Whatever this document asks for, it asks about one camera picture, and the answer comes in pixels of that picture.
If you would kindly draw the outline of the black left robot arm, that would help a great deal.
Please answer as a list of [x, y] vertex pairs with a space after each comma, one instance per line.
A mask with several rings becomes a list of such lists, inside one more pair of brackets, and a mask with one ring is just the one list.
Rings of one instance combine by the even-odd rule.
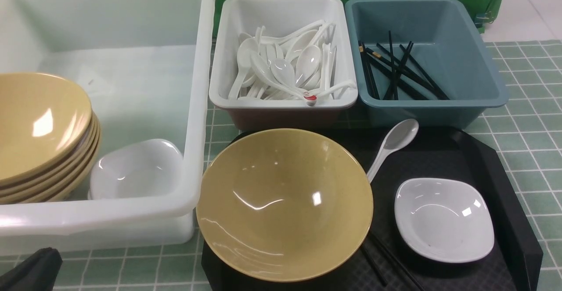
[[42, 248], [0, 277], [2, 291], [52, 291], [62, 266], [55, 248]]

